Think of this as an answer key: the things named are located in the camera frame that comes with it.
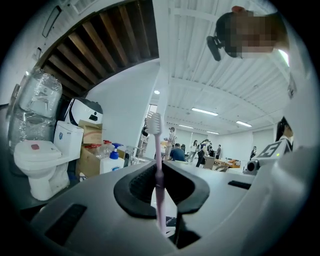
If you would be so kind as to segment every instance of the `spray bottle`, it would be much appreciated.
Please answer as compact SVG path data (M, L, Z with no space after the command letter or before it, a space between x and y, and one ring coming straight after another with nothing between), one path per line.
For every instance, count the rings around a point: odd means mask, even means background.
M110 157L103 158L100 161L100 174L113 172L124 167L125 160L119 158L119 153L117 152L118 147L123 145L119 143L112 143L112 145L114 145L114 150L111 152Z

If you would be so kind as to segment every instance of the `cardboard box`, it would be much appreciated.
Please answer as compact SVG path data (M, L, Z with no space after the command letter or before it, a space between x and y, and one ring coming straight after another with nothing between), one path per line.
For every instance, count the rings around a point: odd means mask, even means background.
M101 160L95 156L96 148L89 148L86 145L81 146L80 158L76 161L75 175L80 178L80 173L83 173L87 178L94 177L100 174ZM118 150L119 157L124 159L125 152Z
M95 124L80 120L78 126L83 128L83 144L102 143L102 123Z

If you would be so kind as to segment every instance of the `headphones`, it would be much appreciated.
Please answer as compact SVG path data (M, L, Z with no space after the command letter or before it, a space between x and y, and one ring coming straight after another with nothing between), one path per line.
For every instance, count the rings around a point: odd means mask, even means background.
M206 37L206 44L208 45L213 58L217 62L221 61L219 49L221 49L224 45L219 41L216 31L214 31L213 36L209 35Z

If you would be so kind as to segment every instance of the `ceiling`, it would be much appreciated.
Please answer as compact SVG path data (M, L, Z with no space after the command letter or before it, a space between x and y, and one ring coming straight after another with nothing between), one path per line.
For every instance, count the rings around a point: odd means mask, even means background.
M93 12L58 39L37 66L61 82L65 97L84 96L115 74L159 57L153 10L152 0L130 0Z
M288 102L289 67L279 51L256 59L235 59L222 50L217 62L206 45L217 19L232 6L243 6L260 14L275 11L269 3L251 0L173 0L168 1L169 26L157 33L159 44L168 40L169 54L161 54L170 73L170 93L166 122L193 127L196 132L229 134L270 126L282 118ZM155 22L159 15L155 11ZM159 99L154 95L153 101ZM218 113L212 116L191 111L197 108Z

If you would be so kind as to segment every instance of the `blue spray bottle cap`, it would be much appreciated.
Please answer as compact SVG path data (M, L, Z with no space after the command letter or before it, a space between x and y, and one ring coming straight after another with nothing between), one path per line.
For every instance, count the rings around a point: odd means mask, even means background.
M120 143L112 143L112 145L114 145L114 150L111 152L110 158L116 160L119 158L119 153L117 152L117 148L123 145Z

